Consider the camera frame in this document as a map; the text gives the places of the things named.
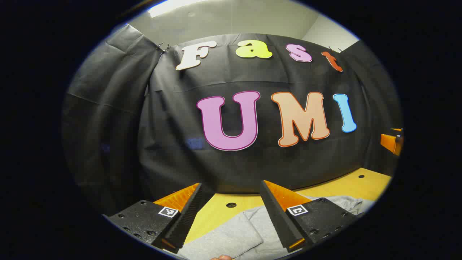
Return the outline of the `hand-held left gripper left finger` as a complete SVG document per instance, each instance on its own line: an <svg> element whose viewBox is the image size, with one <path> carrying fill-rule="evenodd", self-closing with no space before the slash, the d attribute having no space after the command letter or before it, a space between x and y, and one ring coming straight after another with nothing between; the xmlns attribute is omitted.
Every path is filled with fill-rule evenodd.
<svg viewBox="0 0 462 260"><path fill-rule="evenodd" d="M177 253L202 208L204 194L203 183L196 183L154 202L140 200L106 218L142 242Z"/></svg>

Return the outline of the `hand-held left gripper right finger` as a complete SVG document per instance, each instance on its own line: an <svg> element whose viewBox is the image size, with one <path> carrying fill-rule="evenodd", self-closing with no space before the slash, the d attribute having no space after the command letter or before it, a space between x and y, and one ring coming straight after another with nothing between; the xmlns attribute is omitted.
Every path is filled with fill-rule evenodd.
<svg viewBox="0 0 462 260"><path fill-rule="evenodd" d="M260 195L282 246L308 250L347 228L357 216L326 198L311 200L262 180Z"/></svg>

